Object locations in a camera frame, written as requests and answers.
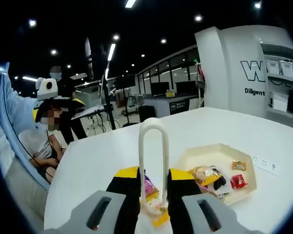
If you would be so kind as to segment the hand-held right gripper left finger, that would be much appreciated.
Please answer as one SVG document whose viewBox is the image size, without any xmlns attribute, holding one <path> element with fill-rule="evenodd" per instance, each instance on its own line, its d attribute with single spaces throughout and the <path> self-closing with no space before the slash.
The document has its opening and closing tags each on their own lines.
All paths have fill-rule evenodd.
<svg viewBox="0 0 293 234">
<path fill-rule="evenodd" d="M 98 190 L 77 207 L 69 220 L 44 234 L 133 234 L 140 213 L 139 167 L 120 169 L 105 191 Z"/>
</svg>

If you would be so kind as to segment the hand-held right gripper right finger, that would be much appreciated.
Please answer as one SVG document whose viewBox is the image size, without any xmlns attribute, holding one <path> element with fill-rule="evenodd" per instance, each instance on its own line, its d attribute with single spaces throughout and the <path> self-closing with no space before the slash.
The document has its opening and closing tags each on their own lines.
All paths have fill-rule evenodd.
<svg viewBox="0 0 293 234">
<path fill-rule="evenodd" d="M 235 212 L 209 193 L 202 193 L 193 176 L 169 169 L 168 214 L 174 234 L 238 234 Z"/>
</svg>

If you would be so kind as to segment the person's left hand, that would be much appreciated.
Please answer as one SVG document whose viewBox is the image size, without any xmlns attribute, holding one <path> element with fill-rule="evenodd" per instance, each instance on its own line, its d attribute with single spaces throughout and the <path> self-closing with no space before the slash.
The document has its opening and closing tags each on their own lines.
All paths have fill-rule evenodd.
<svg viewBox="0 0 293 234">
<path fill-rule="evenodd" d="M 44 92 L 46 90 L 46 82 L 45 78 L 38 78 L 35 84 L 36 90 Z"/>
</svg>

